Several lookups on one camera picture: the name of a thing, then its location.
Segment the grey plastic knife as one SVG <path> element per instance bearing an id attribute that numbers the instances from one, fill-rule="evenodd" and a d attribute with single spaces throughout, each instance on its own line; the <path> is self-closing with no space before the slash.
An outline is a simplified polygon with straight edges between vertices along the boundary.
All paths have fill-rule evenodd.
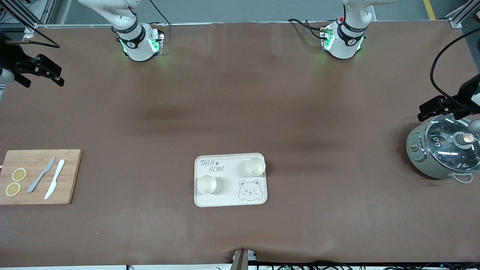
<path id="1" fill-rule="evenodd" d="M 41 173 L 39 174 L 39 176 L 37 176 L 37 178 L 33 181 L 33 183 L 31 183 L 31 185 L 29 186 L 29 188 L 27 189 L 27 192 L 31 193 L 35 190 L 35 188 L 38 186 L 39 182 L 41 181 L 41 179 L 43 178 L 43 176 L 50 171 L 50 169 L 53 167 L 53 164 L 55 162 L 55 159 L 56 159 L 56 156 L 52 156 L 52 158 L 50 159 L 49 163 L 46 165 L 46 167 L 43 169 L 43 171 L 41 171 Z"/>

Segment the aluminium frame corner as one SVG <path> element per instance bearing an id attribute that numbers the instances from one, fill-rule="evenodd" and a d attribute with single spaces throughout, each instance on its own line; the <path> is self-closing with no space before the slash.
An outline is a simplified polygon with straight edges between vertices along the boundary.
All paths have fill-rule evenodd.
<path id="1" fill-rule="evenodd" d="M 467 0 L 464 5 L 446 14 L 443 19 L 449 21 L 453 29 L 460 29 L 461 22 L 470 14 L 474 14 L 477 9 L 480 9 L 480 0 Z"/>
<path id="2" fill-rule="evenodd" d="M 59 0 L 0 0 L 0 32 L 13 39 L 32 38 L 33 27 L 48 24 Z"/>

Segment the white plastic knife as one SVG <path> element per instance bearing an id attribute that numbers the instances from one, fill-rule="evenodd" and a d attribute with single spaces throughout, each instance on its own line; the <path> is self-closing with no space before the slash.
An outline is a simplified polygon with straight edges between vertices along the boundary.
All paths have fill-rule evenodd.
<path id="1" fill-rule="evenodd" d="M 44 196 L 44 199 L 47 200 L 50 198 L 50 196 L 53 194 L 55 188 L 57 187 L 57 180 L 58 180 L 58 177 L 65 165 L 65 160 L 64 159 L 61 159 L 59 160 L 59 163 L 58 163 L 58 166 L 56 167 L 56 170 L 55 170 L 55 174 L 53 176 L 53 179 L 52 179 L 52 182 L 50 183 L 50 186 L 49 186 L 49 189 L 48 191 L 46 192 L 45 196 Z"/>

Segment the white IKEA cup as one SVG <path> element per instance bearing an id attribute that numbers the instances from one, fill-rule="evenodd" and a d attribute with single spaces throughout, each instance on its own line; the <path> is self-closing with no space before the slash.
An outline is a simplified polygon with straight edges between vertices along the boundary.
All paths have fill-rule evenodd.
<path id="1" fill-rule="evenodd" d="M 252 157 L 247 161 L 246 169 L 251 176 L 261 176 L 266 170 L 265 160 L 260 157 Z"/>
<path id="2" fill-rule="evenodd" d="M 201 194 L 212 194 L 217 188 L 217 180 L 211 175 L 201 176 L 197 181 L 197 190 Z"/>

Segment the glass pot lid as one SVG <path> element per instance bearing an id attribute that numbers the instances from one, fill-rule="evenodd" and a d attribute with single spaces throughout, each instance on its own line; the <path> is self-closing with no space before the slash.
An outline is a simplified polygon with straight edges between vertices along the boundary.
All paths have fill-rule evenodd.
<path id="1" fill-rule="evenodd" d="M 480 136 L 470 132 L 470 120 L 453 115 L 434 118 L 427 125 L 427 148 L 443 166 L 467 173 L 480 170 Z"/>

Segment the grey-green electric pot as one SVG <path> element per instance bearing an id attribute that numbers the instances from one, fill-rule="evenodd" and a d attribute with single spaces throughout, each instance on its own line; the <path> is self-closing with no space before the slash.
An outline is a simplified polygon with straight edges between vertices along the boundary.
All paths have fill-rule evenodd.
<path id="1" fill-rule="evenodd" d="M 453 171 L 439 163 L 429 151 L 426 142 L 426 130 L 428 124 L 434 118 L 414 128 L 406 139 L 406 152 L 410 161 L 419 171 L 434 179 L 445 180 L 451 178 L 458 183 L 471 183 L 473 181 L 473 173 L 480 171 L 480 169 L 466 173 Z"/>

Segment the brown table cover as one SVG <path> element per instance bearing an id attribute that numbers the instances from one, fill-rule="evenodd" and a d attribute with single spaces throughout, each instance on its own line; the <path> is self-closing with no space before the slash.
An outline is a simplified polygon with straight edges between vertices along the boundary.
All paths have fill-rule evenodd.
<path id="1" fill-rule="evenodd" d="M 179 25 L 126 57 L 109 28 L 48 28 L 62 67 L 0 103 L 13 149 L 82 149 L 72 203 L 0 206 L 0 267 L 480 261 L 480 180 L 426 178 L 406 155 L 446 21 L 374 22 L 349 60 L 289 23 Z M 194 161 L 260 153 L 268 199 L 197 207 Z"/>

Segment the beige bear print tray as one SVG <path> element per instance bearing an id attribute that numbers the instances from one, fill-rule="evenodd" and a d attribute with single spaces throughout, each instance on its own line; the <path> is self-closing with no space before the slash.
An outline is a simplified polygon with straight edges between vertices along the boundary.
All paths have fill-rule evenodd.
<path id="1" fill-rule="evenodd" d="M 246 206 L 263 204 L 268 199 L 266 169 L 261 176 L 247 172 L 247 161 L 253 157 L 265 160 L 260 153 L 204 155 L 194 161 L 194 196 L 197 207 Z M 201 176 L 213 176 L 217 188 L 211 194 L 197 190 Z"/>

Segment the bamboo cutting board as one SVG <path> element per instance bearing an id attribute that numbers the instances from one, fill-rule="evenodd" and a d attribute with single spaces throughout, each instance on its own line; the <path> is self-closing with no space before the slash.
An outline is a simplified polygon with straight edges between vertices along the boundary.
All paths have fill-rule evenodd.
<path id="1" fill-rule="evenodd" d="M 81 149 L 8 150 L 4 160 L 0 163 L 2 165 L 0 171 L 0 205 L 70 204 L 77 183 L 82 153 Z M 27 192 L 29 186 L 54 155 L 53 167 L 42 177 L 33 192 Z M 61 159 L 66 162 L 58 177 L 57 187 L 50 198 L 45 200 L 44 196 Z M 17 168 L 27 170 L 27 176 L 22 181 L 13 181 L 11 178 L 11 174 Z M 17 195 L 9 197 L 5 194 L 5 189 L 12 182 L 20 183 L 22 188 Z"/>

